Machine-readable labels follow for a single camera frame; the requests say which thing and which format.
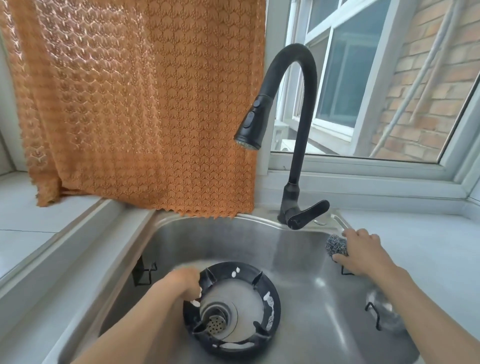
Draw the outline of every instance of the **left forearm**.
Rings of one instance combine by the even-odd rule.
[[[167,277],[155,283],[118,323],[73,364],[142,364],[181,289]]]

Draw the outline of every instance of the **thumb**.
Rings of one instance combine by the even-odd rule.
[[[332,259],[335,263],[338,263],[344,266],[345,263],[347,262],[348,257],[343,254],[333,254]]]

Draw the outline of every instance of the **black faucet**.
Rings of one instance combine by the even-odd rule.
[[[280,87],[283,74],[293,62],[298,62],[303,72],[304,96],[290,176],[283,189],[278,221],[293,230],[298,230],[330,208],[327,200],[320,201],[303,211],[300,210],[298,205],[300,172],[317,95],[317,68],[313,55],[306,46],[290,44],[275,56],[265,75],[260,92],[243,119],[234,139],[245,148],[260,149],[275,94]]]

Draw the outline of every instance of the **faucet handle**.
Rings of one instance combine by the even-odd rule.
[[[327,200],[320,201],[312,207],[301,211],[297,206],[289,208],[285,212],[285,220],[287,225],[292,230],[298,230],[307,225],[314,218],[324,214],[330,208],[330,203]]]

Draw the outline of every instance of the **drain pipe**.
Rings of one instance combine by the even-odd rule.
[[[437,62],[435,62],[435,65],[433,66],[432,74],[427,82],[427,85],[425,86],[425,90],[423,90],[423,93],[420,96],[420,100],[417,106],[415,107],[415,110],[413,110],[410,120],[408,121],[409,124],[412,124],[415,121],[419,110],[421,109],[422,105],[425,103],[425,100],[427,100],[432,94],[433,88],[436,86],[437,77],[440,73],[445,57],[447,56],[448,50],[452,45],[452,41],[454,39],[454,35],[456,31],[456,26],[458,25],[460,16],[462,15],[463,5],[465,3],[465,0],[456,0],[456,1],[457,1],[457,4],[454,8],[452,21],[450,22],[450,25],[447,30],[447,34],[445,36],[444,45],[438,52]]]
[[[398,123],[400,120],[400,117],[404,113],[405,109],[407,108],[408,104],[410,101],[413,99],[415,92],[419,88],[423,78],[427,74],[427,71],[430,67],[430,65],[433,62],[433,59],[435,58],[443,40],[445,39],[447,30],[452,23],[452,18],[454,14],[454,9],[458,8],[460,9],[461,2],[458,0],[453,0],[452,4],[450,5],[450,8],[448,9],[447,13],[444,16],[444,19],[442,21],[442,25],[440,26],[440,29],[438,30],[437,37],[435,38],[435,41],[433,42],[432,49],[430,50],[427,59],[425,60],[425,63],[423,64],[422,68],[420,69],[419,74],[417,75],[417,78],[415,79],[413,85],[411,86],[410,90],[408,91],[407,95],[405,96],[405,99],[403,100],[402,104],[396,111],[395,115],[393,116],[393,119],[390,121],[390,123],[387,125],[386,129],[384,130],[384,133],[382,134],[382,137],[380,138],[378,144],[375,146],[373,149],[372,153],[370,154],[370,158],[374,158],[376,154],[379,152],[379,150],[384,146],[385,141],[387,140],[388,136],[392,132],[394,126]]]

